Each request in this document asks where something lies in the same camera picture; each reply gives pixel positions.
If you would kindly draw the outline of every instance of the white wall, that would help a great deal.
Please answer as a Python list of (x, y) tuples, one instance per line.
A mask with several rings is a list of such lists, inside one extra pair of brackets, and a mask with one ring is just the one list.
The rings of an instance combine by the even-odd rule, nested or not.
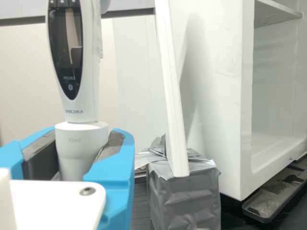
[[(118, 126), (112, 20), (102, 20), (100, 119)], [(0, 145), (64, 120), (45, 24), (0, 27)]]
[(292, 136), (298, 22), (255, 30), (253, 131)]
[(136, 152), (167, 129), (165, 93), (154, 16), (113, 19), (120, 126)]

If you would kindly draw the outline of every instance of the metal screw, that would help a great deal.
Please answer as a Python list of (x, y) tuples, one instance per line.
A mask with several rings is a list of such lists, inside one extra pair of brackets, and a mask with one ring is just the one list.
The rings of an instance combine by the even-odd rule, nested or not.
[(95, 192), (96, 192), (96, 189), (94, 189), (92, 187), (87, 187), (87, 188), (84, 188), (80, 191), (80, 195), (90, 196), (90, 195), (94, 194)]

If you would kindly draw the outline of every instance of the beige wall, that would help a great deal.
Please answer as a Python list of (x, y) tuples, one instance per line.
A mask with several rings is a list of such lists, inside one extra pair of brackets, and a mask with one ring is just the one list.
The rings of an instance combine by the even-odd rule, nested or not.
[[(100, 119), (118, 126), (112, 20), (102, 20)], [(0, 27), (0, 145), (64, 120), (45, 24)]]

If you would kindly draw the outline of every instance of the white plastic plate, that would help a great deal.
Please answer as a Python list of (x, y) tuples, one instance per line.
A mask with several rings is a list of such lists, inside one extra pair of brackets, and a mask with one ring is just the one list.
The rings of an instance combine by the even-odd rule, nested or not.
[(189, 176), (189, 164), (176, 70), (169, 0), (155, 0), (155, 16), (168, 121), (166, 153), (174, 176), (185, 177)]
[(97, 229), (106, 203), (101, 185), (15, 180), (10, 184), (18, 230)]

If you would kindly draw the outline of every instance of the white shelf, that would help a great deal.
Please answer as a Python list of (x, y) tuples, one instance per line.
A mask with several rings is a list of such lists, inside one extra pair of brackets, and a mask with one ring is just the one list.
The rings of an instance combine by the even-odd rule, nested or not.
[(278, 165), (277, 159), (282, 156), (295, 155), (300, 151), (296, 148), (303, 146), (306, 141), (304, 136), (274, 136), (265, 133), (252, 133), (251, 169), (253, 173), (261, 171), (269, 165)]
[(255, 0), (255, 28), (301, 19), (303, 14), (272, 0)]

